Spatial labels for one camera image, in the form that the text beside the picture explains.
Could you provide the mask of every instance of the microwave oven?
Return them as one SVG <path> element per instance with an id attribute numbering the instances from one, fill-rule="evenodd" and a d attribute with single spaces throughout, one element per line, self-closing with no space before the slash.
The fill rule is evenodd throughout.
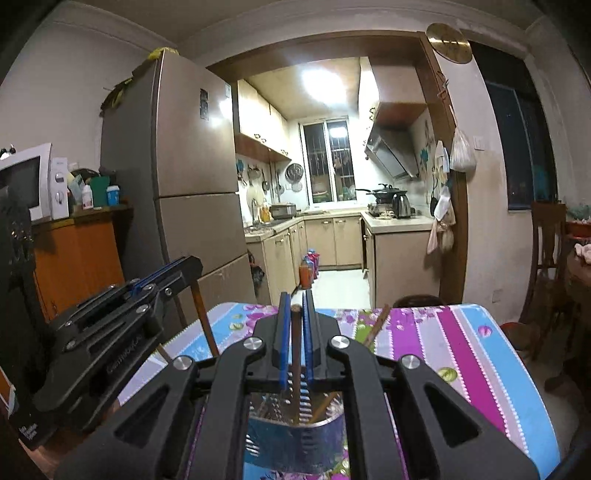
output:
<path id="1" fill-rule="evenodd" d="M 9 187 L 29 209 L 31 220 L 67 218 L 68 162 L 52 158 L 51 144 L 16 152 L 0 160 L 0 189 Z"/>

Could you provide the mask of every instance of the refrigerator drawer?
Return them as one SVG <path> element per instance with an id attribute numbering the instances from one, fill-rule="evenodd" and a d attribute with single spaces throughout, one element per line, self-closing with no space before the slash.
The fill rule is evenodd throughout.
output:
<path id="1" fill-rule="evenodd" d="M 248 254 L 201 277 L 199 279 L 199 290 L 208 311 L 227 301 L 256 303 Z M 191 296 L 191 289 L 187 288 L 182 291 L 178 298 L 187 322 L 195 322 L 198 317 Z"/>
<path id="2" fill-rule="evenodd" d="M 165 52 L 157 102 L 158 196 L 237 191 L 228 84 Z"/>
<path id="3" fill-rule="evenodd" d="M 199 257 L 203 275 L 246 253 L 235 193 L 158 200 L 168 258 Z"/>

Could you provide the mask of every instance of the orange cabinet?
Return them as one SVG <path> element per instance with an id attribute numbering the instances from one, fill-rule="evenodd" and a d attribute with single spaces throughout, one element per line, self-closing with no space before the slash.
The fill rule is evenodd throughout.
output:
<path id="1" fill-rule="evenodd" d="M 111 284 L 124 282 L 111 216 L 33 227 L 35 282 L 46 320 Z"/>

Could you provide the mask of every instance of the metal plate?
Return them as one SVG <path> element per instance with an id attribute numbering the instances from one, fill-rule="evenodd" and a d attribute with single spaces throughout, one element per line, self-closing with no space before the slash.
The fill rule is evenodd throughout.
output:
<path id="1" fill-rule="evenodd" d="M 455 63 L 470 63 L 472 48 L 466 37 L 445 23 L 433 23 L 427 27 L 429 43 L 439 55 Z"/>

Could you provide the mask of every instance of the plastic bottle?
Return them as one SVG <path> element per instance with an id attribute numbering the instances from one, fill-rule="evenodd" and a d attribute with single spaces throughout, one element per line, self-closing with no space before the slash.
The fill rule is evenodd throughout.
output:
<path id="1" fill-rule="evenodd" d="M 92 189 L 90 185 L 84 185 L 82 189 L 82 208 L 84 210 L 90 210 L 94 208 L 94 204 L 92 202 Z"/>

